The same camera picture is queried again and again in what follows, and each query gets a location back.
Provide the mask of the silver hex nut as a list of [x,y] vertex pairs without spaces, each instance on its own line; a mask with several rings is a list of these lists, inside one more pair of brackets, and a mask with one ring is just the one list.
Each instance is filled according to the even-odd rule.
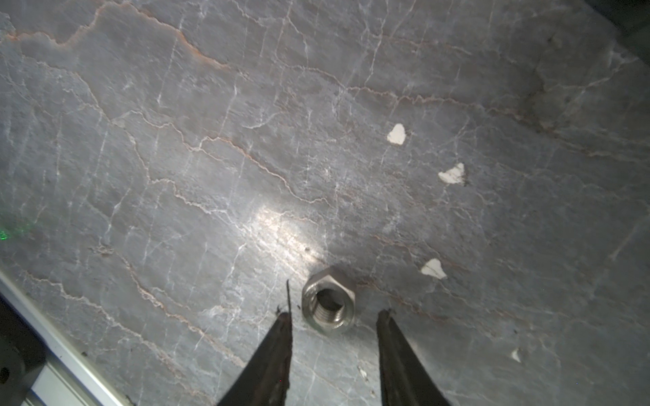
[[337,335],[349,329],[354,324],[355,311],[356,284],[337,267],[313,274],[303,287],[303,318],[323,335]]

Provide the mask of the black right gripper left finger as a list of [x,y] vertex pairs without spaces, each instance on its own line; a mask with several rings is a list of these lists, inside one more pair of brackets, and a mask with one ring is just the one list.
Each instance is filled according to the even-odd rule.
[[289,281],[287,311],[277,318],[230,390],[218,402],[227,405],[285,405],[293,349],[293,323]]

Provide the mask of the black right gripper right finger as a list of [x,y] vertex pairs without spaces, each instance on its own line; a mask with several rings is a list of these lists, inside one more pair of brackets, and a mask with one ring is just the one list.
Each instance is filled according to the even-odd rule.
[[378,313],[376,327],[382,405],[449,406],[389,310]]

